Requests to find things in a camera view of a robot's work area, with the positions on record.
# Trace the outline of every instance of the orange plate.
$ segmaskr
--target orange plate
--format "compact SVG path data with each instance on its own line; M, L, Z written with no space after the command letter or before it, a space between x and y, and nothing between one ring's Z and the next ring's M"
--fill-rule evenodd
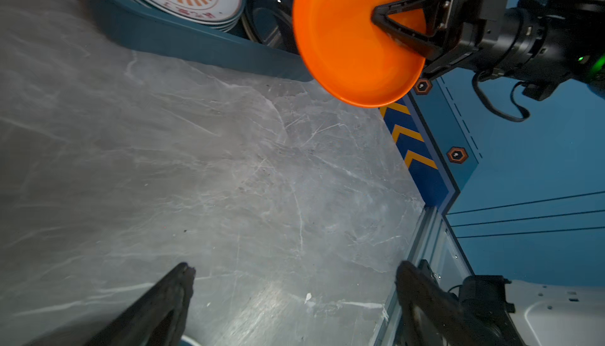
M372 23L378 5L400 0L294 0L298 50L313 77L336 98L376 108L403 97L416 83L424 57ZM390 16L426 32L421 9Z

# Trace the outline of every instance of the cable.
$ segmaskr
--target cable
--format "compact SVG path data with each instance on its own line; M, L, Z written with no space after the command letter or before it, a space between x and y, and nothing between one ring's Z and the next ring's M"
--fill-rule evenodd
M515 116L509 115L509 114L505 114L502 111L500 111L499 109L495 108L494 105L491 103L491 101L489 101L488 97L485 95L483 90L480 89L479 76L483 73L484 72L478 72L478 73L475 73L475 75L473 76L473 89L475 90L475 94L477 94L477 97L479 97L479 100L481 101L481 103L483 103L483 106L485 106L485 108L487 108L488 111L491 112L492 114L497 115L503 119L506 119L509 122L520 123L520 122L526 121L530 115L529 111L525 107L521 107L520 105L518 105L514 98L515 89L521 85L525 85L525 82L517 82L512 87L512 90L510 91L510 101L512 102L513 105L515 105L515 107L517 107L517 109L519 110L519 112L521 113L521 116L522 116L522 117L515 117Z
M452 288L450 288L450 289L448 290L448 293L450 293L450 292L451 292L451 290L453 290L453 289L457 289L457 288L460 288L460 287L462 287L462 284L455 285L454 287L452 287Z

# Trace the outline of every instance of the black bracket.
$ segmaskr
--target black bracket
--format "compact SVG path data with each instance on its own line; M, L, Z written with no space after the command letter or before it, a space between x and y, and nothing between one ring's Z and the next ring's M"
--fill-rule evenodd
M402 0L374 8L372 22L428 60L434 60L447 49L450 32L460 18L466 0ZM412 30L389 17L415 9L423 9L427 32Z

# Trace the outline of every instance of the gray marble surface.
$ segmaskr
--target gray marble surface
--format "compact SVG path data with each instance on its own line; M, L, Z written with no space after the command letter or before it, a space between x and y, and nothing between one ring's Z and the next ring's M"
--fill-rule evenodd
M205 346L368 344L423 206L378 110L119 47L85 0L0 30L0 343L78 344L187 261Z

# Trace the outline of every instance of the yellow chevron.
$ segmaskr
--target yellow chevron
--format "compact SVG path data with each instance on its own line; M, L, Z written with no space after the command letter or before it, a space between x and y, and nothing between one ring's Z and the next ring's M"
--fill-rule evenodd
M399 103L391 103L388 106L380 108L380 115L382 115L382 117L384 117L384 115L387 113L387 108L392 108L395 111L403 112L404 114L410 115L410 110L407 108L407 106L400 105Z
M397 140L399 139L399 135L401 134L410 136L411 138L415 138L418 141L424 142L420 133L416 132L415 130L408 130L407 128L404 128L401 125L395 124L395 127L393 127L393 141L395 141L396 144Z
M410 165L412 164L412 161L416 160L418 162L422 162L423 164L432 167L433 169L437 168L437 164L435 164L435 161L428 159L427 157L424 157L423 155L420 155L418 153L414 153L412 151L408 151L405 154L405 158L404 158L404 162L405 162L405 166L407 166L408 168L410 167Z

